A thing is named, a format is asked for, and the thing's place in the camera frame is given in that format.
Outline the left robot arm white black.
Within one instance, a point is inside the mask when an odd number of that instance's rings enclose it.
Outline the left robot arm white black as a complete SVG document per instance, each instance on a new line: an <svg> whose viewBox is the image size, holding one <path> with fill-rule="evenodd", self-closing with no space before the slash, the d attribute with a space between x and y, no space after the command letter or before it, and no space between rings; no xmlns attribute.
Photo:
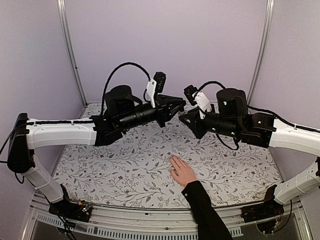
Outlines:
<svg viewBox="0 0 320 240"><path fill-rule="evenodd" d="M70 217L75 211L74 205L62 186L38 162L35 149L62 145L108 146L137 126L155 121L161 128L165 127L186 105L181 97L163 95L151 87L146 90L146 96L148 102L142 102L128 85L119 85L104 94L102 106L106 110L101 110L100 115L42 121L30 119L26 113L19 114L7 139L7 167L29 180L63 217Z"/></svg>

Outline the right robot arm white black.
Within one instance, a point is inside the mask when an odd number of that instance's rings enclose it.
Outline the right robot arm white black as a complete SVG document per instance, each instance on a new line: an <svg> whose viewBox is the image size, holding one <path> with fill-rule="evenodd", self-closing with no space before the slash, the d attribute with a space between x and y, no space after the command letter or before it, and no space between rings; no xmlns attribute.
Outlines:
<svg viewBox="0 0 320 240"><path fill-rule="evenodd" d="M246 94L235 88L216 93L218 112L205 94L190 85L184 89L195 108L179 115L197 139L211 132L239 142L262 147L284 148L320 156L320 131L284 120L274 112L257 109L249 113Z"/></svg>

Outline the black sleeved forearm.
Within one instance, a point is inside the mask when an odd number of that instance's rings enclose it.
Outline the black sleeved forearm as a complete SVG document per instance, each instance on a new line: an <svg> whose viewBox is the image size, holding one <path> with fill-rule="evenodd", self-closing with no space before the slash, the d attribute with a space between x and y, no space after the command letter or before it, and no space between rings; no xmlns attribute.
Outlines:
<svg viewBox="0 0 320 240"><path fill-rule="evenodd" d="M193 181L182 191L197 224L199 240L232 240L228 228L213 209L211 199L200 181Z"/></svg>

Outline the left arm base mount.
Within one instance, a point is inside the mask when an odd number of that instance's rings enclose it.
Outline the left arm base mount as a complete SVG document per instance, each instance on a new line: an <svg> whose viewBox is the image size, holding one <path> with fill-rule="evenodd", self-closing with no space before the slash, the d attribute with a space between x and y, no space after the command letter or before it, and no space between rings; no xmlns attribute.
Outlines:
<svg viewBox="0 0 320 240"><path fill-rule="evenodd" d="M50 203L48 212L61 218L88 223L93 210L92 204L85 200L71 202L66 188L62 184L60 186L63 192L62 200Z"/></svg>

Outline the person's bare hand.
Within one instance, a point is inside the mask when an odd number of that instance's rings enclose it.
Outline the person's bare hand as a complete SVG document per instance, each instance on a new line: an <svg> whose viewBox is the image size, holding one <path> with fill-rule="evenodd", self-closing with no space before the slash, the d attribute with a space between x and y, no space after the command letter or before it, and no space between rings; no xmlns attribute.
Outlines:
<svg viewBox="0 0 320 240"><path fill-rule="evenodd" d="M172 168L169 170L173 179L181 186L186 187L189 183L197 180L192 168L179 157L170 157Z"/></svg>

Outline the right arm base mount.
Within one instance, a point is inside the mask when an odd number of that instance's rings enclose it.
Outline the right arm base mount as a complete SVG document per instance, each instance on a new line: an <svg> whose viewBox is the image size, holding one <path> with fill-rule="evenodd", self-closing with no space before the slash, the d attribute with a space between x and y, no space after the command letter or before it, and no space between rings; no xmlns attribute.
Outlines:
<svg viewBox="0 0 320 240"><path fill-rule="evenodd" d="M277 185L275 184L267 189L262 203L241 208L240 216L245 223L275 217L285 212L283 203L275 201L276 187Z"/></svg>

